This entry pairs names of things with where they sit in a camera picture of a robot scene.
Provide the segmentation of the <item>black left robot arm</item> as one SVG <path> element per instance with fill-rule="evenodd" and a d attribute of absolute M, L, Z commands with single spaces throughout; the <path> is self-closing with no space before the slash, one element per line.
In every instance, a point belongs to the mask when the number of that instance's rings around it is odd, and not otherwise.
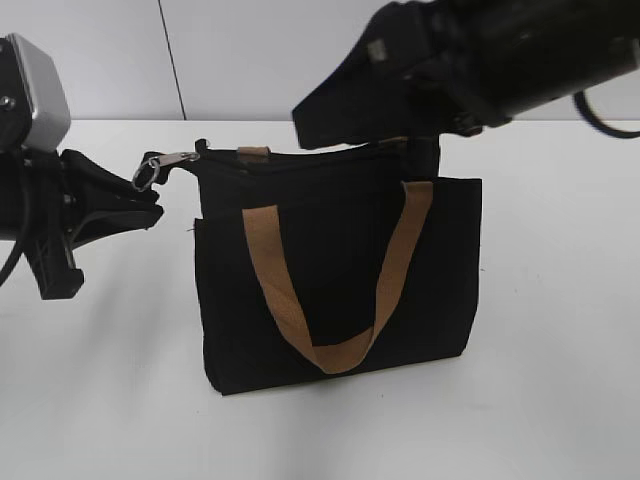
<path fill-rule="evenodd" d="M 73 252 L 146 230 L 163 214 L 158 196 L 59 148 L 71 126 L 53 59 L 18 33 L 1 39 L 1 238 L 13 244 L 8 280 L 25 258 L 44 300 L 73 298 L 85 277 Z"/>

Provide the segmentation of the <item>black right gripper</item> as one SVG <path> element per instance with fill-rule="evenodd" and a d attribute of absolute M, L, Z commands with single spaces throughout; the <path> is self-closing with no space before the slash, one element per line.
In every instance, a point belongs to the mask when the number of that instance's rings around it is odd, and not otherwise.
<path fill-rule="evenodd" d="M 457 1 L 391 2 L 377 10 L 335 70 L 293 108 L 299 146 L 470 137 L 510 123 L 469 20 Z M 408 139 L 412 178 L 437 178 L 440 159 L 439 136 Z"/>

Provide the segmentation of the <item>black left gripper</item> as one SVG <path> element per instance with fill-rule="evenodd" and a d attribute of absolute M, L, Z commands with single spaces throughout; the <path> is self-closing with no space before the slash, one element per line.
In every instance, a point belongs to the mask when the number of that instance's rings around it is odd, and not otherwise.
<path fill-rule="evenodd" d="M 89 243 L 156 225 L 164 209 L 153 190 L 137 191 L 130 180 L 102 168 L 83 153 L 61 155 L 20 149 L 17 243 L 43 300 L 68 300 L 84 284 L 73 250 Z M 97 187 L 140 201 L 83 204 L 82 188 Z"/>

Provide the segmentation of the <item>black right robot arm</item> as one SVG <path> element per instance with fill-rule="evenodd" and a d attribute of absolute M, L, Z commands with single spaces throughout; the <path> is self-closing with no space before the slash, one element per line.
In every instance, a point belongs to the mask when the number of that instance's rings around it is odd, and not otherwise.
<path fill-rule="evenodd" d="M 420 143 L 473 137 L 568 97 L 595 130 L 635 140 L 586 92 L 638 67 L 635 1 L 391 2 L 292 119 L 306 150 Z"/>

